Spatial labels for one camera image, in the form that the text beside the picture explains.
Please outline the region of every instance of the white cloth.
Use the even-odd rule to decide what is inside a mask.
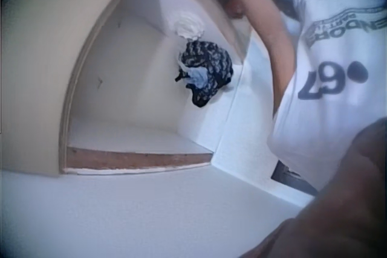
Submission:
[[[386,0],[294,0],[302,19],[296,72],[272,152],[320,190],[353,138],[386,115]]]

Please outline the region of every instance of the black dot on shirt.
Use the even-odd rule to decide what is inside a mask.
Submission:
[[[360,62],[352,62],[347,71],[348,78],[357,83],[365,83],[368,80],[368,71]]]

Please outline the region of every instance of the brown wooden strip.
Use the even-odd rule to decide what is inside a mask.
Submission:
[[[148,169],[209,163],[212,153],[151,154],[107,152],[67,147],[67,168],[74,169]]]

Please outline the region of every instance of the crumpled clothing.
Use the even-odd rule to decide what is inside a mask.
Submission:
[[[192,90],[192,103],[202,108],[220,88],[231,82],[232,61],[229,53],[213,42],[188,42],[178,57],[179,76],[186,88]]]

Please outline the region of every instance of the beige panel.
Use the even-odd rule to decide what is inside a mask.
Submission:
[[[83,45],[93,40],[88,36],[98,32],[93,26],[102,25],[97,20],[111,1],[4,0],[4,169],[59,174],[59,158],[64,159],[58,153],[60,124],[69,80],[77,74],[73,68],[80,51],[87,51]],[[76,78],[70,82],[74,86]]]

